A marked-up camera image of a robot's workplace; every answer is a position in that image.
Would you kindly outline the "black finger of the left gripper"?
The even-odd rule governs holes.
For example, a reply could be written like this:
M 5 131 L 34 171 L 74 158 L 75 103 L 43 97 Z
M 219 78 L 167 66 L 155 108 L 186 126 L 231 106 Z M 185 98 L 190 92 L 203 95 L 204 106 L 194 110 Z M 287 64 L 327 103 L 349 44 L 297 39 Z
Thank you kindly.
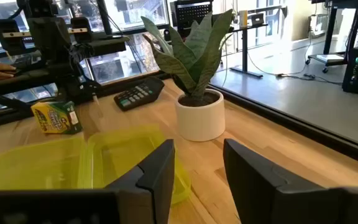
M 14 19 L 0 19 L 0 44 L 10 55 L 23 53 L 23 37 Z
M 74 17 L 70 22 L 70 34 L 74 35 L 77 43 L 88 43 L 93 40 L 89 20 L 86 17 Z

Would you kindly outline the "black standing desk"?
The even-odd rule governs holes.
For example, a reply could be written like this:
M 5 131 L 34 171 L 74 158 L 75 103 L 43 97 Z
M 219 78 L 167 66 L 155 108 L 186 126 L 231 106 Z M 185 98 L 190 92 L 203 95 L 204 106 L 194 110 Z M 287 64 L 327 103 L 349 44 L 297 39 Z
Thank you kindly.
M 248 11 L 243 10 L 237 13 L 239 16 L 239 27 L 233 29 L 231 32 L 242 32 L 241 40 L 242 40 L 242 65 L 241 67 L 231 67 L 230 70 L 233 72 L 239 72 L 244 75 L 252 76 L 254 78 L 261 79 L 263 78 L 262 74 L 249 72 L 248 71 L 248 30 L 249 29 L 257 29 L 259 27 L 265 27 L 267 24 L 264 22 L 264 15 L 257 16 L 254 22 L 251 22 L 251 25 L 248 25 Z

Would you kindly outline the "black desk calculator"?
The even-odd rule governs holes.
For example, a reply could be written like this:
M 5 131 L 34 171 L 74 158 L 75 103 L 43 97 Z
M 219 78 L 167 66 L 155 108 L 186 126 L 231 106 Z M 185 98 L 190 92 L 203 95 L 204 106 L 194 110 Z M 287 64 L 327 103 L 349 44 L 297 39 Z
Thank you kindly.
M 129 111 L 155 102 L 164 86 L 164 82 L 159 78 L 148 77 L 135 87 L 129 88 L 116 95 L 114 97 L 114 102 L 120 110 Z

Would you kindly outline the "green snake plant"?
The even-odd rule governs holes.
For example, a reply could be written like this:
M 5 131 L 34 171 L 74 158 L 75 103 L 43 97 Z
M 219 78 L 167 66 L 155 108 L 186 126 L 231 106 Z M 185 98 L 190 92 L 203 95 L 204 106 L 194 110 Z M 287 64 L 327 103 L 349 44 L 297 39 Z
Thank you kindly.
M 185 97 L 197 103 L 204 100 L 206 87 L 220 65 L 223 45 L 231 26 L 232 9 L 222 13 L 215 21 L 212 21 L 212 17 L 213 13 L 209 12 L 201 22 L 194 21 L 185 39 L 170 27 L 170 44 L 150 19 L 141 17 L 147 32 L 161 46 L 160 50 L 157 49 L 151 38 L 144 36 L 159 69 L 170 74 Z

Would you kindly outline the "black perforated panel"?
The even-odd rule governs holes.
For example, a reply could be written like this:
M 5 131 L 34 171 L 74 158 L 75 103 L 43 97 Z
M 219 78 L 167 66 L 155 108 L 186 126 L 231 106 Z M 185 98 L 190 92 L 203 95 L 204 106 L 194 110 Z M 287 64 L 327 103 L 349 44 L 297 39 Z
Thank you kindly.
M 177 0 L 170 3 L 173 26 L 182 38 L 191 31 L 194 21 L 201 23 L 204 16 L 213 10 L 213 0 Z

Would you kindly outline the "yellow translucent pencil case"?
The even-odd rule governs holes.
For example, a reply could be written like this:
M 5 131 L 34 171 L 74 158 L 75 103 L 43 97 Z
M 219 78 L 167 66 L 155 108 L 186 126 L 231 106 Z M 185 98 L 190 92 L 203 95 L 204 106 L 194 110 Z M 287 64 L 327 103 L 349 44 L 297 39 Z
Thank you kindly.
M 141 126 L 17 147 L 0 155 L 0 190 L 102 188 L 164 140 L 157 126 Z

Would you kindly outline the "yellow green crayon box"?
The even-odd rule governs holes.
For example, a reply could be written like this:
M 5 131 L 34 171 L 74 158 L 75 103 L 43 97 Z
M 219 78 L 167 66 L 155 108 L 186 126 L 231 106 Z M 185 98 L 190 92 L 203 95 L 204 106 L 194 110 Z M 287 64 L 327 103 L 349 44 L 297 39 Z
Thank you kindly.
M 38 102 L 31 106 L 31 110 L 45 134 L 76 134 L 82 131 L 72 101 Z

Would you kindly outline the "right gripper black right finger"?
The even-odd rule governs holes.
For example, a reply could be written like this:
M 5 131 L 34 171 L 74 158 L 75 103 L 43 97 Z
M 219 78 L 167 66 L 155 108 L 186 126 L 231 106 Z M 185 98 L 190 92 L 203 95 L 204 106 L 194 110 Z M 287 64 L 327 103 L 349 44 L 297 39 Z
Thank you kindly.
M 233 139 L 224 140 L 226 178 L 242 224 L 329 224 L 328 190 Z

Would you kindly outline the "black aluminium table frame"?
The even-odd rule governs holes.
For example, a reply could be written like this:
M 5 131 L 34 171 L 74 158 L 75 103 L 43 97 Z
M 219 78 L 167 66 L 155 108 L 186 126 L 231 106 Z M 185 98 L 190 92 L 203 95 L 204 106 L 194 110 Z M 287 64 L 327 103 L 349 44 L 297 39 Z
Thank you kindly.
M 112 83 L 105 83 L 100 86 L 97 86 L 97 83 L 94 82 L 92 84 L 92 89 L 87 91 L 80 89 L 81 84 L 74 84 L 75 78 L 63 77 L 63 87 L 68 88 L 67 90 L 64 90 L 64 97 L 67 96 L 76 104 L 82 104 L 91 100 L 90 96 L 86 96 L 87 93 L 96 93 L 98 97 L 113 95 L 140 84 L 148 77 L 156 77 L 160 80 L 170 79 L 170 75 L 157 71 L 148 74 L 140 74 L 126 80 L 116 80 Z M 50 83 L 57 84 L 58 82 L 58 78 L 52 77 L 46 73 L 34 73 L 32 75 L 25 74 L 7 80 L 0 80 L 0 104 L 6 103 L 7 106 L 10 107 L 9 111 L 3 112 L 0 115 L 0 125 L 30 118 L 32 116 L 29 103 L 23 103 L 9 98 L 5 99 L 3 96 L 4 94 L 43 86 Z M 274 123 L 291 129 L 298 134 L 310 138 L 358 161 L 358 143 L 355 141 L 341 137 L 276 109 L 264 106 L 261 103 L 243 97 L 233 91 L 226 90 L 223 87 L 218 87 L 213 84 L 209 84 L 207 87 L 212 90 L 219 91 L 223 94 L 225 100 L 230 101 L 241 108 L 250 110 L 259 116 L 263 116 Z

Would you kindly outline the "black wheeled stand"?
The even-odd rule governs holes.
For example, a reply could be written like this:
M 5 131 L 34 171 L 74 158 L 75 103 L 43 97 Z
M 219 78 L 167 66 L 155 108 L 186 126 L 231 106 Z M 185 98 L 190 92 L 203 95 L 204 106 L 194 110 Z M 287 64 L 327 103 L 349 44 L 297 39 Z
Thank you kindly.
M 337 65 L 347 65 L 349 60 L 349 52 L 354 48 L 356 36 L 358 33 L 358 0 L 311 0 L 313 4 L 324 2 L 324 5 L 330 8 L 328 28 L 324 42 L 322 54 L 309 55 L 305 61 L 309 65 L 311 60 L 316 60 L 324 64 L 323 73 L 327 73 L 329 67 Z M 338 9 L 355 9 L 351 28 L 347 38 L 346 50 L 344 52 L 330 53 L 331 41 L 336 22 L 336 14 Z

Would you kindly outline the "white round plant pot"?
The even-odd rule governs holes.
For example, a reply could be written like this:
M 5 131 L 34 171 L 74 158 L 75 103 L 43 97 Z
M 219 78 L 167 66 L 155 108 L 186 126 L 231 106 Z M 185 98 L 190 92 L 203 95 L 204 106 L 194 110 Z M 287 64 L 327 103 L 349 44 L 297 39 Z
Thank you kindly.
M 181 104 L 185 96 L 180 95 L 175 102 L 179 134 L 186 140 L 196 142 L 209 141 L 222 135 L 226 128 L 223 94 L 206 89 L 204 98 L 213 102 L 197 107 Z

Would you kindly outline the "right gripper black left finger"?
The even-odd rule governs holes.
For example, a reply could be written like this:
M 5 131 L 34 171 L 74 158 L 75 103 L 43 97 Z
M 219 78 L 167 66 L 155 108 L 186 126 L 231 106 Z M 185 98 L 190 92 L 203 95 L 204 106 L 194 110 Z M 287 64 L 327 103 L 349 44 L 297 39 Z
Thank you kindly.
M 167 139 L 124 175 L 106 186 L 104 224 L 167 224 L 175 177 L 175 147 Z

